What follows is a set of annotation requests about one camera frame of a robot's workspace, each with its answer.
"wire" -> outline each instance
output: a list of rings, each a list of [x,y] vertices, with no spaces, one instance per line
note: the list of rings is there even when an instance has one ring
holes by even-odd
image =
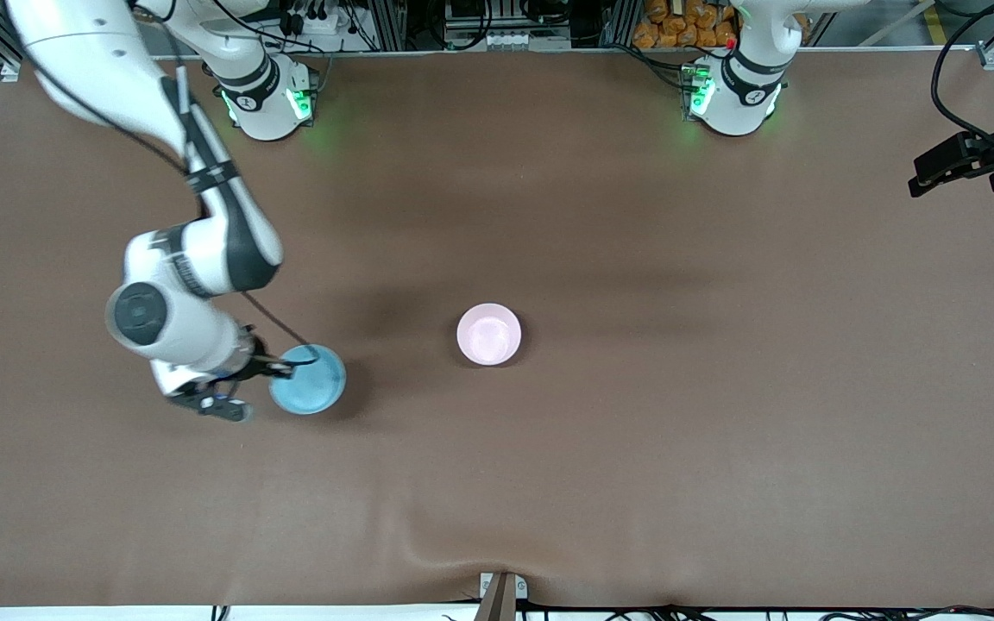
[[[478,32],[474,35],[474,39],[470,40],[470,43],[467,43],[466,46],[459,47],[454,43],[447,42],[437,32],[437,29],[435,28],[435,22],[442,20],[444,21],[444,23],[446,23],[446,17],[439,17],[439,20],[431,19],[433,16],[438,16],[438,13],[435,9],[438,8],[438,5],[439,3],[441,3],[441,0],[429,0],[429,4],[427,4],[427,12],[425,15],[427,19],[427,27],[429,27],[429,35],[431,35],[431,38],[435,40],[435,42],[439,45],[439,47],[441,47],[443,50],[449,50],[452,52],[461,52],[464,50],[469,50],[471,47],[477,46],[478,43],[482,43],[482,41],[486,39],[486,35],[489,35],[489,29],[490,27],[493,27],[494,23],[494,11],[490,3],[496,0],[477,0],[477,1],[478,3],[481,4],[481,11],[478,11]]]
[[[343,39],[340,39],[340,52],[343,51]],[[328,66],[324,68],[324,75],[320,76],[320,80],[317,82],[317,94],[324,90],[324,87],[328,86],[328,75],[332,73],[332,60],[336,59],[335,53],[328,55]]]
[[[977,16],[977,13],[966,13],[964,11],[958,11],[958,9],[952,7],[951,4],[947,4],[946,0],[934,0],[934,5],[935,7],[938,7],[939,9],[946,11],[947,13],[950,13],[951,16],[958,16],[958,17]]]
[[[975,13],[974,16],[967,19],[966,22],[959,25],[950,38],[946,40],[946,45],[942,46],[942,51],[938,52],[938,59],[934,61],[934,73],[930,76],[930,101],[934,102],[934,107],[938,109],[939,113],[942,114],[947,119],[950,119],[954,125],[961,127],[967,131],[971,131],[974,136],[982,138],[983,141],[987,142],[994,147],[994,136],[987,133],[987,131],[980,129],[979,127],[973,125],[973,123],[966,121],[954,114],[953,111],[947,108],[946,104],[942,102],[942,98],[938,95],[938,79],[942,75],[942,64],[946,62],[946,56],[950,53],[950,48],[956,43],[958,38],[963,35],[973,24],[977,23],[979,20],[984,19],[984,17],[990,16],[994,13],[994,3],[990,4],[984,10]]]
[[[312,348],[312,343],[308,342],[306,338],[304,338],[304,336],[297,334],[297,330],[287,326],[286,322],[283,322],[281,321],[281,319],[276,317],[275,314],[272,313],[272,311],[268,310],[267,307],[264,306],[259,299],[256,299],[254,295],[249,294],[246,291],[241,291],[240,295],[243,295],[244,299],[248,300],[248,303],[254,306],[255,309],[259,311],[261,315],[267,318],[269,322],[273,323],[277,327],[277,329],[283,330],[284,333],[287,333],[289,337],[291,337],[294,341],[296,341],[300,346],[303,346],[306,349],[308,349],[309,354],[312,354],[312,361],[301,361],[301,362],[287,361],[286,362],[287,365],[292,365],[294,367],[301,367],[304,365],[311,365],[312,363],[317,361],[318,358],[317,350]]]
[[[347,13],[348,19],[351,20],[351,25],[354,25],[355,31],[358,31],[362,42],[367,44],[371,52],[378,52],[378,46],[374,44],[374,39],[371,39],[370,35],[367,34],[367,29],[362,26],[362,21],[359,21],[359,10],[355,8],[351,0],[340,0],[340,5],[343,7],[343,12]]]
[[[246,22],[242,21],[240,19],[240,17],[232,15],[232,11],[229,11],[229,9],[226,9],[224,7],[224,4],[221,4],[221,0],[213,0],[213,3],[216,4],[217,7],[219,9],[221,9],[221,12],[223,12],[226,16],[228,16],[229,19],[231,19],[232,21],[236,22],[238,25],[240,25],[241,28],[244,28],[244,30],[248,30],[248,31],[254,32],[254,33],[256,33],[259,36],[266,36],[266,38],[268,38],[268,39],[274,39],[276,41],[280,41],[281,43],[283,43],[283,46],[285,46],[285,44],[289,43],[289,44],[293,44],[293,46],[305,46],[305,47],[308,47],[309,51],[316,52],[318,54],[327,54],[328,53],[328,52],[326,52],[324,50],[321,50],[320,47],[314,46],[314,44],[312,44],[312,43],[306,43],[304,41],[296,41],[296,40],[292,40],[292,39],[287,39],[287,38],[285,38],[285,36],[278,36],[276,34],[272,34],[272,33],[266,32],[264,30],[260,30],[259,28],[253,28],[252,25],[249,25]]]
[[[169,19],[171,19],[171,16],[173,16],[173,15],[174,15],[174,5],[176,5],[176,4],[178,4],[178,3],[179,3],[179,0],[171,0],[171,8],[170,8],[170,9],[168,9],[168,10],[167,10],[167,14],[166,14],[165,16],[163,16],[163,17],[162,17],[162,18],[160,19],[160,20],[161,20],[161,22],[163,22],[163,23],[167,23],[167,21],[168,21]]]
[[[565,11],[561,15],[541,16],[539,13],[530,10],[528,0],[520,0],[520,12],[524,13],[524,16],[528,17],[529,20],[542,25],[557,25],[569,20],[569,4],[567,4],[567,8],[565,8]]]
[[[938,614],[978,614],[981,617],[992,617],[994,618],[994,610],[977,608],[971,605],[950,605],[947,608],[939,608],[938,610],[928,610],[919,614],[907,614],[903,611],[881,611],[881,618],[888,618],[891,621],[923,621],[926,618],[931,618],[938,616]],[[875,616],[872,616],[869,612],[861,612],[860,614],[851,614],[845,612],[831,612],[825,614],[825,616],[820,618],[820,621],[833,621],[836,618],[845,618],[849,621],[872,621]]]
[[[614,50],[622,50],[627,52],[627,54],[631,55],[633,59],[638,60],[640,63],[645,64],[647,68],[650,68],[651,73],[654,74],[655,78],[660,79],[660,81],[663,81],[669,86],[673,86],[680,91],[686,90],[686,86],[683,86],[683,84],[675,82],[674,79],[668,78],[667,75],[659,73],[660,70],[680,72],[682,70],[682,66],[674,66],[674,64],[662,62],[662,60],[647,58],[647,55],[643,52],[636,50],[635,47],[624,46],[623,43],[605,43],[602,47],[614,48]]]

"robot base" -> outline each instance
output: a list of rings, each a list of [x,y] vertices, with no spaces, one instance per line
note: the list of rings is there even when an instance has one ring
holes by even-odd
[[[283,354],[283,361],[307,362],[293,369],[289,378],[271,378],[271,397],[292,414],[316,414],[342,396],[347,371],[335,351],[323,345],[299,345]]]
[[[244,110],[223,96],[233,127],[240,127],[257,141],[279,141],[301,126],[312,126],[320,74],[283,54],[272,54],[279,63],[279,87],[259,110]]]
[[[739,101],[739,96],[723,83],[722,59],[709,55],[695,63],[709,67],[709,78],[706,90],[689,98],[689,113],[694,118],[701,119],[710,129],[726,136],[746,136],[761,127],[762,121],[773,114],[777,95],[781,94],[780,86],[768,97],[758,91],[762,94],[763,101],[758,105],[748,106]]]

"black cable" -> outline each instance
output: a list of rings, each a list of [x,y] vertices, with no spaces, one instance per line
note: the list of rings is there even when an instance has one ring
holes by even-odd
[[[274,39],[276,41],[280,41],[281,43],[284,44],[284,46],[287,43],[291,43],[294,46],[305,46],[305,47],[308,47],[309,51],[316,52],[318,54],[327,54],[328,53],[328,52],[326,52],[324,50],[321,50],[320,47],[314,46],[314,44],[312,44],[312,43],[306,43],[304,41],[296,41],[296,40],[292,40],[292,39],[287,39],[287,38],[285,38],[285,36],[278,36],[276,34],[271,34],[271,33],[266,32],[264,30],[260,30],[259,28],[253,28],[252,25],[247,24],[246,22],[244,22],[244,20],[241,20],[240,17],[232,15],[232,11],[229,11],[229,9],[226,9],[224,7],[224,4],[221,4],[221,0],[213,0],[213,3],[216,4],[217,7],[219,9],[221,9],[221,11],[226,16],[229,17],[229,19],[231,19],[232,21],[236,22],[236,24],[240,25],[240,27],[244,28],[244,30],[248,30],[248,31],[254,32],[254,33],[256,33],[259,36],[266,36],[266,38],[268,38],[268,39]]]
[[[711,58],[719,59],[719,60],[724,60],[724,59],[728,58],[728,56],[731,55],[730,53],[727,53],[727,54],[717,54],[717,53],[709,50],[709,48],[706,48],[706,47],[699,47],[699,46],[679,46],[679,47],[681,47],[683,50],[696,50],[697,52],[702,52],[703,54],[707,54],[707,55],[711,56]]]
[[[162,19],[160,19],[161,22],[167,23],[167,20],[171,19],[171,16],[174,15],[174,5],[176,5],[178,2],[179,0],[171,0],[171,8],[168,9],[167,14],[163,16]]]
[[[567,4],[567,8],[559,16],[541,16],[539,13],[529,9],[529,0],[520,0],[520,12],[524,13],[524,16],[528,17],[529,20],[542,25],[557,25],[569,20],[569,4]]]
[[[477,46],[478,43],[482,43],[486,39],[486,35],[489,35],[489,29],[493,27],[494,12],[492,5],[489,4],[490,1],[493,0],[478,0],[478,3],[481,4],[481,11],[478,11],[478,32],[474,35],[474,39],[470,40],[470,43],[459,47],[454,43],[447,42],[435,28],[437,21],[446,22],[445,17],[438,17],[438,20],[431,19],[433,16],[438,16],[437,8],[442,0],[429,0],[427,11],[425,12],[427,24],[429,24],[429,35],[431,35],[431,38],[435,40],[439,47],[451,52],[461,52]]]
[[[318,358],[317,350],[312,348],[312,343],[308,342],[306,338],[304,338],[304,336],[297,334],[297,330],[287,326],[286,322],[283,322],[281,321],[281,319],[276,317],[275,314],[272,313],[272,311],[268,310],[267,307],[264,306],[259,299],[256,299],[254,295],[249,294],[246,291],[241,291],[240,295],[243,295],[244,299],[248,300],[248,303],[254,306],[255,309],[259,311],[261,315],[267,318],[269,322],[273,323],[277,327],[277,329],[283,330],[284,333],[287,333],[289,337],[291,337],[294,341],[296,341],[300,346],[303,346],[306,349],[308,349],[309,354],[312,354],[312,361],[301,361],[301,362],[287,361],[286,362],[287,365],[301,367],[304,365],[311,365],[312,363],[317,361]]]
[[[939,614],[978,614],[981,617],[991,617],[994,618],[994,610],[977,608],[971,605],[950,605],[946,608],[939,608],[936,610],[927,610],[919,614],[907,614],[903,611],[881,611],[881,618],[890,618],[892,621],[924,621],[926,618],[931,618],[939,616]],[[848,621],[871,621],[875,616],[872,616],[869,612],[861,612],[860,614],[852,614],[847,612],[831,612],[824,614],[820,618],[820,621],[833,621],[836,618],[845,618]]]
[[[934,0],[934,5],[935,7],[938,7],[939,9],[946,11],[947,13],[950,13],[951,16],[958,16],[958,17],[977,16],[977,13],[966,13],[964,11],[958,11],[958,9],[951,7],[950,4],[946,4],[946,0]]]
[[[705,614],[705,612],[709,610],[707,608],[705,609],[685,608],[685,606],[679,606],[679,605],[670,605],[666,606],[666,608],[673,611],[674,617],[677,617],[678,614],[680,614],[680,616],[686,618],[689,621],[715,621],[714,618],[708,617],[707,614]]]
[[[356,10],[351,0],[340,0],[340,5],[343,7],[343,12],[347,13],[348,19],[351,20],[351,25],[354,25],[355,31],[359,33],[359,38],[362,39],[362,42],[367,44],[371,52],[378,52],[379,47],[374,44],[374,39],[370,38],[370,35],[367,34],[367,29],[359,21],[359,11]]]
[[[946,56],[950,53],[950,48],[956,43],[958,38],[963,35],[973,24],[977,23],[979,20],[984,19],[984,17],[990,16],[994,13],[994,3],[990,4],[984,10],[975,13],[974,16],[967,19],[966,22],[959,25],[950,38],[946,40],[946,45],[942,46],[942,51],[938,52],[938,59],[934,61],[934,73],[930,76],[930,101],[934,102],[934,107],[938,109],[939,113],[942,114],[947,119],[950,119],[954,125],[961,127],[967,131],[971,131],[974,136],[982,138],[983,141],[987,142],[994,147],[994,136],[987,133],[987,131],[980,129],[979,127],[973,125],[973,123],[966,121],[954,114],[953,111],[947,108],[946,104],[942,102],[942,98],[938,95],[938,79],[942,75],[942,64],[946,62]]]
[[[662,62],[662,60],[647,58],[646,54],[643,52],[636,50],[635,47],[624,46],[623,43],[605,43],[602,47],[614,48],[614,50],[622,50],[627,52],[627,54],[631,55],[633,59],[638,60],[640,63],[643,63],[644,66],[650,68],[651,73],[654,74],[655,78],[660,79],[660,81],[671,87],[677,88],[679,91],[685,91],[687,88],[682,83],[675,82],[674,79],[670,78],[670,76],[659,73],[659,71],[662,70],[678,73],[682,70],[682,66],[673,66],[673,64]]]

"brown table surface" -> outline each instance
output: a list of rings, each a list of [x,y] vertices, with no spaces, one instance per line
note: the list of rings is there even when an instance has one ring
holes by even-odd
[[[994,127],[994,73],[943,95]],[[375,604],[527,575],[552,605],[994,605],[994,196],[907,197],[934,53],[802,54],[756,135],[619,55],[339,60],[256,144],[261,299],[348,363],[294,417],[167,405],[106,334],[177,174],[0,87],[0,605]],[[497,300],[514,365],[452,327]],[[218,300],[292,346],[236,296]]]

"metal bracket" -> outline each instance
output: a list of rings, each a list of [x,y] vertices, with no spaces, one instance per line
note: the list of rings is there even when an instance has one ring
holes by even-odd
[[[977,42],[977,56],[981,60],[981,66],[987,71],[994,71],[994,55],[987,51],[983,41]]]
[[[10,63],[3,63],[3,68],[0,70],[0,75],[3,76],[3,82],[12,83],[17,82],[17,67],[12,66]]]
[[[516,574],[509,575],[516,580],[516,599],[528,599],[528,581]],[[493,578],[493,574],[481,575],[480,585],[478,586],[478,597],[486,597],[486,591],[489,589],[489,583],[493,582]]]
[[[516,600],[528,599],[528,581],[516,574],[481,575],[481,604],[474,621],[514,621]]]
[[[934,0],[922,0],[921,3],[916,3],[914,7],[911,8],[911,11],[903,13],[903,15],[900,16],[900,19],[886,25],[886,27],[881,28],[875,33],[872,33],[872,35],[869,35],[866,40],[857,44],[857,47],[876,46],[878,41],[886,38],[888,35],[891,35],[891,32],[896,30],[896,28],[901,27],[904,23],[914,20],[915,17],[922,15],[923,12],[926,12],[927,9],[930,9],[931,7],[934,7]]]

